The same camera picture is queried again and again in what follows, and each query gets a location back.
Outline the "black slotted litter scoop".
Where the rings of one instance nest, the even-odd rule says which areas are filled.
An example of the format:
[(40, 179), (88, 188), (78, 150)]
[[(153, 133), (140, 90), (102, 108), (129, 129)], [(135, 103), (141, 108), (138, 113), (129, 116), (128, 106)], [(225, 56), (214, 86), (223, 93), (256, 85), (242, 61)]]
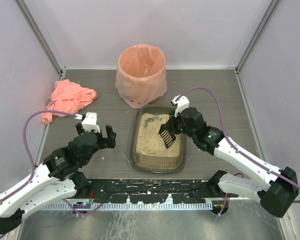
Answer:
[(164, 123), (160, 126), (158, 134), (162, 138), (167, 149), (170, 148), (177, 139), (167, 123)]

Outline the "dark green litter box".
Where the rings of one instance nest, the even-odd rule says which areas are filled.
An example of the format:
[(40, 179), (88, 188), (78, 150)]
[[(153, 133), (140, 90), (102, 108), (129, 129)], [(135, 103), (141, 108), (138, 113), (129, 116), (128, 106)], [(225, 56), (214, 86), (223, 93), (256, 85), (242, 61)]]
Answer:
[(130, 146), (131, 165), (141, 171), (172, 174), (181, 171), (186, 163), (187, 140), (178, 134), (166, 148), (159, 135), (162, 124), (173, 110), (169, 106), (145, 105), (136, 114)]

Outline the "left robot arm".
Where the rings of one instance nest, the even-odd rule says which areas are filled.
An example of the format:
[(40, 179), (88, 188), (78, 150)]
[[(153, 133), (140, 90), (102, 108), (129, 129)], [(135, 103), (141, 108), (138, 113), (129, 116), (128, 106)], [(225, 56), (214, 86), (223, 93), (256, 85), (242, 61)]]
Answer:
[(83, 197), (91, 185), (79, 169), (86, 166), (99, 150), (113, 149), (117, 134), (106, 125), (106, 137), (96, 131), (84, 131), (76, 125), (78, 136), (67, 146), (54, 150), (26, 177), (0, 194), (0, 235), (17, 228), (23, 220), (59, 200)]

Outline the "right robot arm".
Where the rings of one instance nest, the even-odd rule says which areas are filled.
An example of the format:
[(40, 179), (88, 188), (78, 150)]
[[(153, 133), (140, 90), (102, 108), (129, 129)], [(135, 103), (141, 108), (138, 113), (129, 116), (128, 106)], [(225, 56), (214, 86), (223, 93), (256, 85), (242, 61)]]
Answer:
[(249, 198), (277, 218), (286, 214), (299, 195), (297, 174), (293, 169), (273, 166), (241, 148), (231, 138), (226, 138), (220, 129), (207, 125), (195, 107), (186, 108), (178, 114), (171, 112), (158, 133), (166, 148), (174, 143), (178, 134), (184, 134), (199, 150), (230, 163), (248, 176), (245, 179), (218, 170), (208, 180), (209, 191), (213, 194)]

